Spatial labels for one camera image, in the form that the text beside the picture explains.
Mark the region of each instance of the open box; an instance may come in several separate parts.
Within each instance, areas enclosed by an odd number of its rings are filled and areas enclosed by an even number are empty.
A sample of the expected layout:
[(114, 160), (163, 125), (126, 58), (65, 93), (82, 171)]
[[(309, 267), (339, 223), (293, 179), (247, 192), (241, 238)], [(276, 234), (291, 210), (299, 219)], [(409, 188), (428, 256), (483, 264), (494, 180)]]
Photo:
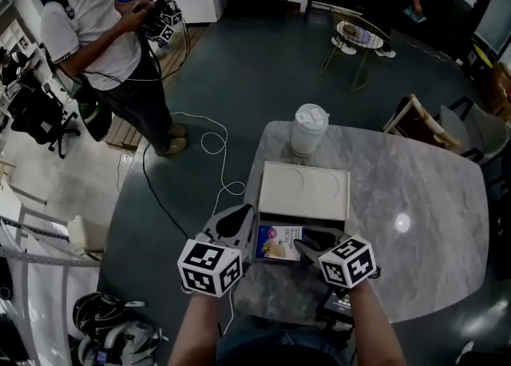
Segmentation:
[(254, 258), (298, 261), (292, 242), (301, 238), (296, 227), (337, 229), (339, 236), (344, 231), (350, 212), (350, 173), (267, 161), (258, 210)]

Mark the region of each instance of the wooden chair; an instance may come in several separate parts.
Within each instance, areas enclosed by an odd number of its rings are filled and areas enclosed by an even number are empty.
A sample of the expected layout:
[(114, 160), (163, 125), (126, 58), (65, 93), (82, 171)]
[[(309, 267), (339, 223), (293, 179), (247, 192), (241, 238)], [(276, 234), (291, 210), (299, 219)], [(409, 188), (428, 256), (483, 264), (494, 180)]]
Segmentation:
[[(355, 79), (351, 83), (351, 92), (355, 93), (367, 85), (369, 80), (369, 70), (366, 67), (366, 76), (363, 82), (358, 83), (360, 74), (366, 65), (367, 56), (372, 50), (379, 49), (383, 46), (384, 42), (389, 42), (389, 35), (385, 34), (377, 26), (366, 21), (360, 15), (349, 10), (332, 9), (332, 18), (334, 23), (335, 36), (341, 43), (347, 43), (349, 46), (356, 46), (362, 48), (365, 54), (358, 67)], [(334, 45), (330, 56), (323, 62), (320, 74), (323, 76), (325, 70), (332, 58), (338, 53), (340, 48)]]
[(383, 126), (383, 132), (423, 141), (455, 153), (461, 145), (430, 116), (414, 94), (401, 100), (394, 116)]

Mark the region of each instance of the backpack strap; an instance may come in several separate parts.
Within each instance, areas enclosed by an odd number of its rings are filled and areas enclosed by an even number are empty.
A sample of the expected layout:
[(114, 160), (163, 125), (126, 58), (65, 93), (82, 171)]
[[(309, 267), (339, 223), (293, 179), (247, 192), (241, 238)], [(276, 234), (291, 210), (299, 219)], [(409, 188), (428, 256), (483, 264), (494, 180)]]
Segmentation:
[(50, 2), (56, 2), (57, 4), (61, 5), (62, 8), (64, 8), (65, 13), (67, 14), (67, 17), (71, 21), (74, 20), (74, 9), (71, 8), (71, 5), (69, 4), (68, 0), (48, 0), (46, 4), (49, 4)]

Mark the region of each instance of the dark floor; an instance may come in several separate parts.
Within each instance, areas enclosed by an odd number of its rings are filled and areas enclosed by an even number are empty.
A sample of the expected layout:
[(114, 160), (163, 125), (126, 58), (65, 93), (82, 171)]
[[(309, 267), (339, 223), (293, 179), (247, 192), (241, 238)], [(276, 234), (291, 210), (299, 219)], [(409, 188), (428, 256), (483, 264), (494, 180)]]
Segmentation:
[[(228, 129), (226, 182), (248, 179), (264, 126), (291, 120), (303, 103), (321, 105), (331, 124), (381, 130), (399, 100), (410, 93), (432, 114), (462, 96), (481, 102), (455, 63), (399, 35), (393, 42), (397, 57), (371, 56), (369, 83), (350, 94), (360, 54), (335, 58), (319, 76), (332, 48), (331, 31), (321, 16), (308, 24), (247, 18), (209, 26), (173, 84), (169, 105), (172, 112), (207, 116)], [(205, 121), (176, 120), (190, 128), (189, 149), (163, 161), (150, 149), (146, 164), (162, 203), (192, 235), (211, 215), (220, 189), (222, 157), (207, 155), (200, 137), (209, 130), (223, 132)], [(205, 142), (212, 148), (220, 146), (214, 137)], [(242, 197), (224, 193), (219, 209), (240, 202)], [(101, 287), (125, 299), (146, 300), (144, 314), (160, 323), (171, 342), (188, 300), (175, 269), (182, 244), (182, 236), (149, 192), (139, 158), (114, 214)], [(452, 364), (468, 340), (475, 340), (480, 350), (508, 343), (511, 284), (492, 280), (490, 272), (487, 278), (481, 290), (464, 301), (395, 325), (410, 365)], [(169, 345), (160, 351), (160, 363), (170, 349)]]

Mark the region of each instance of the black pants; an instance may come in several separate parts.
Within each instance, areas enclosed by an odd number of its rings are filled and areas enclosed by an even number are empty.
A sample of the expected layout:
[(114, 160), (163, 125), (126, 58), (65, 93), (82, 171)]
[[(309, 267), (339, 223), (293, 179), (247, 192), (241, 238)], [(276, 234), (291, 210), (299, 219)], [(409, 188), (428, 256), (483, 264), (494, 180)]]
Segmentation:
[[(397, 5), (392, 0), (369, 0), (367, 3), (366, 11), (362, 18), (377, 26), (388, 37), (392, 32), (392, 25), (398, 15)], [(391, 50), (390, 43), (384, 41), (382, 50), (388, 52)]]
[(160, 76), (147, 52), (142, 52), (141, 62), (129, 79), (153, 81), (127, 80), (116, 88), (100, 91), (100, 98), (114, 114), (133, 125), (153, 145), (156, 154), (162, 155), (170, 145), (172, 117)]

